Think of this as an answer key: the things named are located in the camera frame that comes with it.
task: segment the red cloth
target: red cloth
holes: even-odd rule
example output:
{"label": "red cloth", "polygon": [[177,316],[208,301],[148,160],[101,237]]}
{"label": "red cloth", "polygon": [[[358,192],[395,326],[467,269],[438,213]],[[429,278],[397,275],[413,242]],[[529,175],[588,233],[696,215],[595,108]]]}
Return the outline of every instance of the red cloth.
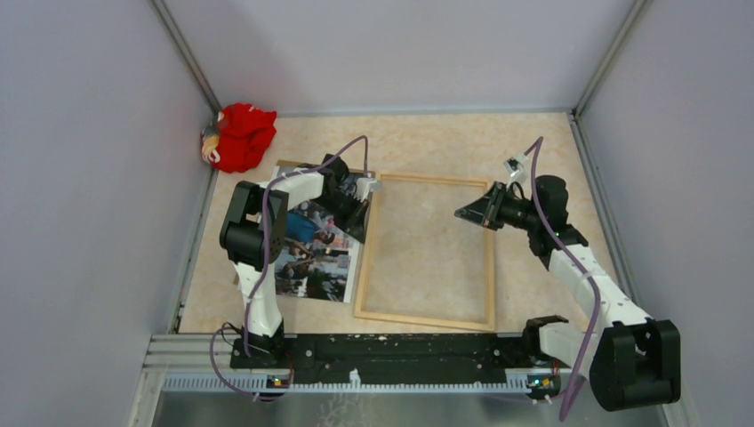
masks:
{"label": "red cloth", "polygon": [[217,124],[220,141],[218,162],[212,164],[223,172],[245,172],[256,167],[275,136],[276,111],[265,112],[252,104],[233,104],[222,109]]}

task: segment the red plush toy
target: red plush toy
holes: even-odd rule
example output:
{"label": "red plush toy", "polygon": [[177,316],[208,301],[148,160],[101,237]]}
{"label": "red plush toy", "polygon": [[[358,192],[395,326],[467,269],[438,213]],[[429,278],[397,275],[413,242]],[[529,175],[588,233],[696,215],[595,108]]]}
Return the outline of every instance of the red plush toy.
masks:
{"label": "red plush toy", "polygon": [[227,173],[256,167],[275,136],[276,118],[252,104],[227,106],[202,131],[202,157]]}

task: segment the beige tabletop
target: beige tabletop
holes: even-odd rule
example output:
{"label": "beige tabletop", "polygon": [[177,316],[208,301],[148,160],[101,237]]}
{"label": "beige tabletop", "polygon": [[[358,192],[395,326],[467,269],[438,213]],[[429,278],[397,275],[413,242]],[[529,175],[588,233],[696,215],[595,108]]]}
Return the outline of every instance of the beige tabletop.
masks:
{"label": "beige tabletop", "polygon": [[[614,278],[565,113],[298,117],[280,118],[276,128],[277,135],[259,167],[246,173],[218,175],[180,325],[183,333],[214,332],[225,321],[243,323],[241,294],[233,284],[236,272],[219,245],[221,223],[237,182],[267,181],[280,159],[318,164],[325,153],[334,153],[361,134],[369,137],[371,170],[498,181],[506,181],[505,159],[544,136],[538,172],[565,179],[570,222],[589,240],[596,257]],[[361,168],[363,155],[363,147],[356,145],[343,158],[351,167]],[[494,245],[497,331],[520,332],[528,318],[551,314],[586,327],[587,319],[573,297],[529,251],[524,231],[510,227],[499,230]],[[278,296],[277,302],[289,333],[461,332],[354,318],[350,303],[288,296]]]}

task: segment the photograph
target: photograph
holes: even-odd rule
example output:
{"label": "photograph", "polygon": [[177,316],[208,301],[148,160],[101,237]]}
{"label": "photograph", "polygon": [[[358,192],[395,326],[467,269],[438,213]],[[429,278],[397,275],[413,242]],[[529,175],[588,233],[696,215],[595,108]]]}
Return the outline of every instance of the photograph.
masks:
{"label": "photograph", "polygon": [[[295,166],[278,165],[272,178],[290,173]],[[341,184],[346,194],[356,193],[356,180],[362,173],[351,173]],[[356,264],[360,244],[335,227],[333,216],[312,201],[288,210],[285,246],[275,261],[278,295],[350,302],[357,279]]]}

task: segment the white wall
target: white wall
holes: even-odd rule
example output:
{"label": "white wall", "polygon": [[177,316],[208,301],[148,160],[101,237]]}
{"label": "white wall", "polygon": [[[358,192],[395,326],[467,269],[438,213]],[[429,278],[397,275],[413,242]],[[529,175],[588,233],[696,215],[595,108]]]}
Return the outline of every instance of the white wall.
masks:
{"label": "white wall", "polygon": [[0,425],[125,423],[209,116],[147,1],[2,2]]}
{"label": "white wall", "polygon": [[168,0],[222,103],[288,115],[569,109],[628,0]]}
{"label": "white wall", "polygon": [[639,296],[702,425],[751,425],[754,3],[654,2],[585,117]]}

